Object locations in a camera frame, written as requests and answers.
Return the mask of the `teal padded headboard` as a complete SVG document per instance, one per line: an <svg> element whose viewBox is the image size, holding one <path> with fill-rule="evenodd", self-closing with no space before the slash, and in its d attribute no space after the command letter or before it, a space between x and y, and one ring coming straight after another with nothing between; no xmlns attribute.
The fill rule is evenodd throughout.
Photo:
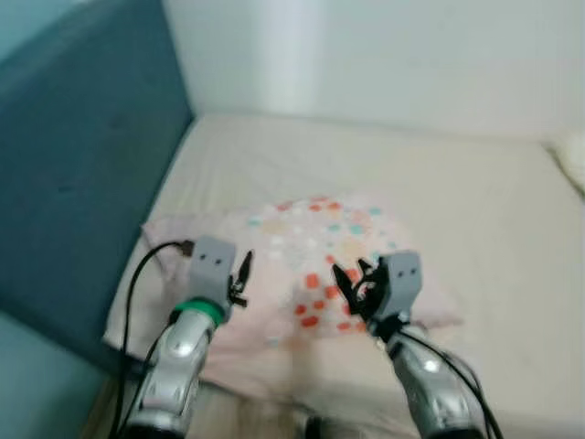
<svg viewBox="0 0 585 439"><path fill-rule="evenodd" d="M193 121L162 0L95 0L0 64L0 311L102 369L122 271Z"/></svg>

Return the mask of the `pink pillow with orange spots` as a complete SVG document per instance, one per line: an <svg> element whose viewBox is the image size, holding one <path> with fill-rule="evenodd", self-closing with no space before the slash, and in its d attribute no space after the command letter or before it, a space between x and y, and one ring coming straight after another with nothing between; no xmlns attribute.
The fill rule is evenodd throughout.
<svg viewBox="0 0 585 439"><path fill-rule="evenodd" d="M162 216L143 225L150 245L204 235L234 243L239 258L252 254L245 288L248 305L237 308L210 344L213 354L256 354L364 329L335 284L331 268L351 279L358 260L415 251L407 227L381 202L364 194L317 197L184 216Z"/></svg>

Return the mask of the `cream sheeted bed mattress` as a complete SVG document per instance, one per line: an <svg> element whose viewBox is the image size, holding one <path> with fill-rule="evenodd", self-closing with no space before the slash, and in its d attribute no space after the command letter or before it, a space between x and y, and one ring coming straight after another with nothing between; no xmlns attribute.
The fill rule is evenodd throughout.
<svg viewBox="0 0 585 439"><path fill-rule="evenodd" d="M205 114L181 143L125 264L162 216L344 194L384 202L412 234L410 309L436 348L471 367L505 439L584 439L585 206L535 143ZM367 332L217 355L200 375L189 439L296 436L306 415L417 436L407 396Z"/></svg>

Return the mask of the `cream cartoon print quilt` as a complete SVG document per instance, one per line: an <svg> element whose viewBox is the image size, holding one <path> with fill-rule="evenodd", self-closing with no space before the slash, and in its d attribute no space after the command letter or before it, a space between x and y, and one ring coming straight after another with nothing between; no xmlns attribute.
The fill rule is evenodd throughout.
<svg viewBox="0 0 585 439"><path fill-rule="evenodd" d="M547 150L553 155L560 171L569 183L584 197L585 188L585 133L573 131L548 143Z"/></svg>

